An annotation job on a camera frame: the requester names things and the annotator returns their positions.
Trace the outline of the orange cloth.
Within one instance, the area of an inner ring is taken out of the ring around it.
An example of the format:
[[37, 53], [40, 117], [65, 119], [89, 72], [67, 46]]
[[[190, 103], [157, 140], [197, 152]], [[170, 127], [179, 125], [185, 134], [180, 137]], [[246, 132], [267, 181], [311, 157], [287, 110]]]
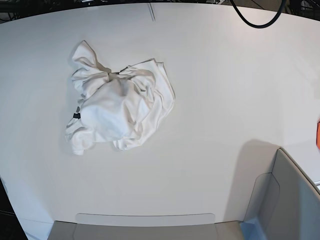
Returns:
[[316, 146], [320, 150], [320, 121], [318, 121], [316, 129]]

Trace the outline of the grey plastic bin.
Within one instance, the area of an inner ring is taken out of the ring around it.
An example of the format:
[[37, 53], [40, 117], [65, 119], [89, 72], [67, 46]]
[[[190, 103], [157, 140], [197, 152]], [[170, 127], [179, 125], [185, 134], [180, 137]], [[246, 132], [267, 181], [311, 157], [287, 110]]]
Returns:
[[277, 150], [271, 172], [254, 183], [243, 220], [216, 223], [211, 213], [117, 216], [79, 213], [55, 221], [51, 240], [317, 240], [320, 191], [289, 153]]

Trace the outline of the white printed t-shirt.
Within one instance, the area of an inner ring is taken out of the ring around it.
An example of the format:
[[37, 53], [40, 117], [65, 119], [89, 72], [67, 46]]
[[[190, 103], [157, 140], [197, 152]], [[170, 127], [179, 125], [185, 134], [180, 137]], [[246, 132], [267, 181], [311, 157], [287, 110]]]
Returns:
[[65, 129], [74, 154], [99, 143], [125, 151], [143, 145], [172, 111], [175, 92], [165, 65], [150, 59], [120, 72], [103, 68], [86, 41], [74, 51], [71, 81], [78, 107]]

